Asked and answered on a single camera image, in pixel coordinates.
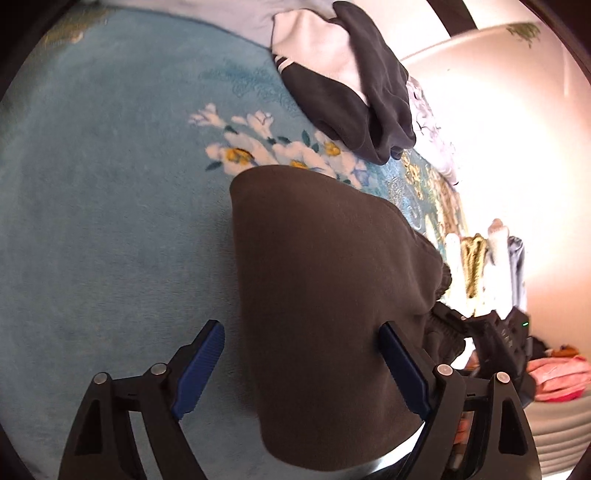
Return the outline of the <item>pink clothing on floor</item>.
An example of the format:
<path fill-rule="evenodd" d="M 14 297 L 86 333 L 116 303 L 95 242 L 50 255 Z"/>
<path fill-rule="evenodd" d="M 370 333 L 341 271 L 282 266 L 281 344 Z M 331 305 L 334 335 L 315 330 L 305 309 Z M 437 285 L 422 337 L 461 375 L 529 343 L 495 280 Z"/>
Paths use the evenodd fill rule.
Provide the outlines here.
<path fill-rule="evenodd" d="M 535 381 L 538 402 L 577 399 L 590 385 L 590 363 L 580 356 L 531 360 L 527 372 Z"/>

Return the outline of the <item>blue grey folded garment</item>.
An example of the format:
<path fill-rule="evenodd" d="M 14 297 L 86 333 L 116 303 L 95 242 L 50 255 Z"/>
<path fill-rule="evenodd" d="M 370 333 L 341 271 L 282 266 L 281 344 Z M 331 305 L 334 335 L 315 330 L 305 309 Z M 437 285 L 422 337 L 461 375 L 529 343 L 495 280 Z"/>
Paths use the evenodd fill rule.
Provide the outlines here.
<path fill-rule="evenodd" d="M 521 311 L 527 311 L 527 287 L 524 277 L 525 247 L 523 240 L 510 236 L 508 238 L 508 252 L 512 283 L 512 302 Z"/>

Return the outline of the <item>olive knitted garment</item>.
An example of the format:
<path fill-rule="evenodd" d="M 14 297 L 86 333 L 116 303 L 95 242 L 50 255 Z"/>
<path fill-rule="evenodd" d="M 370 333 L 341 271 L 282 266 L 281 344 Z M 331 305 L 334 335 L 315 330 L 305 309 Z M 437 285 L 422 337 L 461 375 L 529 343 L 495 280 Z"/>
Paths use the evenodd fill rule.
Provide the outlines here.
<path fill-rule="evenodd" d="M 479 296 L 480 282 L 483 277 L 487 240 L 480 234 L 461 240 L 461 256 L 465 278 L 466 295 L 469 299 Z"/>

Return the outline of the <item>black and white jacket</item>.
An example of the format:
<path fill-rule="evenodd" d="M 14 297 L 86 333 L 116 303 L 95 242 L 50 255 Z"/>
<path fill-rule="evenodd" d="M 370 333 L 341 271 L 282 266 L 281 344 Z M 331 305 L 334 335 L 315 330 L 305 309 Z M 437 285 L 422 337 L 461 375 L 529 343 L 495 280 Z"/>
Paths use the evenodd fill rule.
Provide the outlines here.
<path fill-rule="evenodd" d="M 332 4 L 273 17 L 271 53 L 283 84 L 318 130 L 363 160 L 384 165 L 416 144 L 409 74 L 362 8 Z"/>

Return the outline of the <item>teal floral bed blanket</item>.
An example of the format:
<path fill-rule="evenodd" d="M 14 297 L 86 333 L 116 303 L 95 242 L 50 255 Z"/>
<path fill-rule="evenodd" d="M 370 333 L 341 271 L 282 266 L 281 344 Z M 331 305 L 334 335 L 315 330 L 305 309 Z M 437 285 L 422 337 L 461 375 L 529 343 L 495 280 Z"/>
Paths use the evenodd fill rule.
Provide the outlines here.
<path fill-rule="evenodd" d="M 214 26 L 82 4 L 1 103 L 1 422 L 58 475 L 94 374 L 143 373 L 211 319 L 226 343 L 182 422 L 212 479 L 310 479 L 266 452 L 239 332 L 231 179 L 310 166 L 386 198 L 442 246 L 458 195 L 416 152 L 379 167 L 305 118 L 270 51 Z"/>

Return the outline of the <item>white black wardrobe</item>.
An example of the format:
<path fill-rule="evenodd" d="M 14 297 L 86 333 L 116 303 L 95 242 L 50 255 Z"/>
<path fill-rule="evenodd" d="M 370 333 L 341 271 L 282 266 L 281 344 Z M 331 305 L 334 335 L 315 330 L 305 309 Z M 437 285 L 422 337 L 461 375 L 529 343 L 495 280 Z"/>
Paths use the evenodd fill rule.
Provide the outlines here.
<path fill-rule="evenodd" d="M 537 22 L 539 17 L 518 0 L 428 0 L 450 36 L 475 29 Z"/>

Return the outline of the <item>light blue floral duvet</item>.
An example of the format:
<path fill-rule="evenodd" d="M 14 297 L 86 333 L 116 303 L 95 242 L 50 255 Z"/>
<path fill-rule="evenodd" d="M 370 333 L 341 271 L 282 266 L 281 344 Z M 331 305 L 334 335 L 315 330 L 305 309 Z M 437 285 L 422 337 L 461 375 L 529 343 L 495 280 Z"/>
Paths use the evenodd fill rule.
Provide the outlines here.
<path fill-rule="evenodd" d="M 419 82 L 348 1 L 123 1 L 270 49 L 284 86 L 329 139 L 375 165 L 418 152 L 452 185 L 454 152 Z"/>

